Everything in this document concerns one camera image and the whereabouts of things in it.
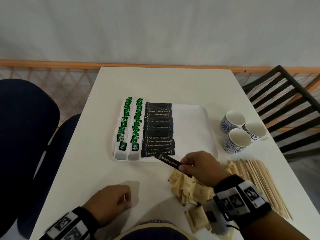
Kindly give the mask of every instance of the white tray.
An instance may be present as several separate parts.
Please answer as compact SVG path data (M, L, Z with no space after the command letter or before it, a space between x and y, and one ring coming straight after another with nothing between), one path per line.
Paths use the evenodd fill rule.
M205 108L199 105L172 104L172 118L174 124L173 139L175 142L175 155L171 156L172 158L180 161L190 152L203 150L218 159L219 153ZM154 157L141 157L141 154L139 154L139 160L135 160L135 162L161 161Z

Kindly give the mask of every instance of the ceramic cup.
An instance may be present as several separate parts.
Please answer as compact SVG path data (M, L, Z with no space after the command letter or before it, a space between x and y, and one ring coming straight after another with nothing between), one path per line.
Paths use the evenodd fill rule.
M223 149L230 154L239 153L251 145L251 137L243 129L232 129L224 139Z
M264 124L255 121L248 121L242 129L251 136L253 141L259 140L267 134L267 129Z
M241 128L246 122L245 117L242 113L230 110L226 113L220 123L220 129L224 133L228 133L230 130L235 128Z

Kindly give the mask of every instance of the chair backrest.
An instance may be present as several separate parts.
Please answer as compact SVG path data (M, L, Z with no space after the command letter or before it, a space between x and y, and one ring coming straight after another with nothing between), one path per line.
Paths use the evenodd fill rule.
M296 96L297 94L300 94L301 96L299 96L298 99L294 99L292 102L287 103L284 107L282 107L281 109L279 109L278 111L270 114L268 117L266 117L265 119L263 119L263 123L266 125L272 121L274 121L275 119L283 116L284 114L286 114L287 112L293 110L294 108L302 105L303 103L307 102L310 104L309 107L298 111L297 113L291 115L290 117L279 121L278 123L272 125L271 127L268 128L268 131L274 132L280 128L285 127L286 125L291 124L294 121L297 121L303 117L306 117L307 115L313 113L313 112L318 112L320 113L320 104L318 103L318 101L312 97L310 95L310 93L307 92L306 89L304 89L299 83L298 81L296 81L282 66L278 65L276 66L274 69L272 69L270 72L268 72L267 74L265 74L264 76L260 77L259 79L253 81L250 84L247 84L245 86L243 86L243 90L246 94L250 93L255 87L259 86L260 84L266 82L268 79L270 79L271 77L273 77L274 75L276 75L277 73L279 73L279 75L271 80L265 87L263 87L260 91L258 91L256 94L254 94L251 98L250 98L250 102L254 102L255 100L257 100L258 98L260 98L261 96L263 96L264 94L268 93L268 91L273 88L275 85L277 85L278 83L280 83L283 79L286 79L286 81L284 83L282 83L280 86L278 86L276 89L274 89L272 92L270 92L269 94L267 94L266 96L264 96L263 98L261 98L258 102L256 102L253 106L255 109L258 109L260 106L262 106L263 104L265 104L266 102L270 101L272 98L274 98L275 96L277 96L280 92L284 91L285 89L287 89L289 86L293 86L293 89L284 93L284 95L282 95L281 97L279 97L277 100L273 101L272 103L268 104L267 106L265 106L263 109L261 109L258 112L259 116L262 116L264 114L266 114L267 112L271 111L272 109L276 108L277 106L281 105L282 103L284 103L285 101L287 101L288 99ZM290 129L289 131L286 131L278 136L274 137L274 141L275 142L279 142L279 141L283 141L284 139L287 139L289 137L292 137L298 133L301 133L303 131L306 131L307 129L310 128L314 128L316 126L318 126L320 124L320 117L317 117L315 119L312 119L304 124L301 124L295 128ZM280 147L280 150L282 153L286 153L288 151L309 145L311 143L320 141L320 133L316 133L312 136L300 139L298 141L292 142L288 145L284 145L282 147ZM307 156L307 155L313 155L315 153L319 153L319 149L312 149L312 150L308 150L305 151L305 153L295 153L295 155L293 154L289 154L289 155L285 155L287 159L294 159L295 157L301 157L303 155Z

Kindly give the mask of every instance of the white table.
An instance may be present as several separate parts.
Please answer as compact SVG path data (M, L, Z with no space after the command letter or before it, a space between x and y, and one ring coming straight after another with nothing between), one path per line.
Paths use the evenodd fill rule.
M31 240L39 239L49 225L67 211L83 205L97 190L126 181L131 186L135 207L105 231L122 227L123 232L138 222L163 219L191 233L184 208L174 198L167 181L171 167L161 162L113 159L112 136L121 101L126 97L205 107L218 144L218 160L222 163L239 158L263 161L294 218L291 224L308 238L318 239L320 216L270 135L266 141L256 142L236 155L222 149L225 135L219 129L219 122L228 110L242 112L247 120L261 121L230 70L102 67ZM195 237L216 238L205 229ZM233 239L242 237L235 232Z

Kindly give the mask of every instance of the chair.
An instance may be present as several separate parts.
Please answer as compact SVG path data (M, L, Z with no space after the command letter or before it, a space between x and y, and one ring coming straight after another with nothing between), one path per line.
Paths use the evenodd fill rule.
M278 111L270 114L268 117L263 119L263 123L267 125L268 123L274 121L277 118L282 117L284 114L287 112L293 110L294 108L297 108L298 106L302 105L305 102L308 102L310 106L307 108L298 111L297 113L294 113L293 115L289 116L288 118L277 122L276 124L270 126L268 128L268 131L274 132L280 128L285 127L286 125L291 124L294 121L297 121L303 117L306 117L307 115L313 113L313 112L318 112L320 113L320 104L314 97L310 95L304 89L281 65L276 66L273 68L270 72L265 74L264 76L260 77L259 79L251 82L250 84L247 84L242 87L244 92L248 95L255 87L261 85L262 83L266 82L268 79L273 77L279 73L279 75L270 80L270 82L264 86L260 91L258 91L256 94L254 94L250 98L250 102L256 101L258 98L262 97L264 94L267 94L268 91L276 86L278 83L280 83L283 79L286 79L286 81L275 88L273 91L271 91L269 94L266 96L262 97L259 101L257 101L253 106L255 109L258 109L260 106L265 104L266 102L270 101L272 98L277 96L280 92L284 91L285 89L289 88L291 85L293 86L293 89L284 93L281 97L276 99L275 101L271 102L269 105L265 106L262 108L259 112L259 116L263 116L269 111L273 110L277 106L281 105L282 103L286 102L288 99L295 97L295 99L291 100L291 102L287 103L284 107L279 109ZM312 119L306 123L303 123L295 128L290 129L289 131L286 131L280 135L277 135L274 137L275 142L283 141L289 137L292 137L298 133L301 133L303 131L306 131L307 129L314 128L320 124L320 117L317 117L315 119ZM309 137L300 139L298 141L295 141L293 143L290 143L288 145L284 145L280 147L280 150L282 153L289 152L291 150L309 145L311 143L320 141L320 133L316 133L314 135L311 135ZM309 156L315 156L315 155L320 155L320 149L312 149L312 150L307 150L303 152L298 152L298 153L291 153L291 154L286 154L284 155L287 161L293 161L298 158L303 158L303 157L309 157Z

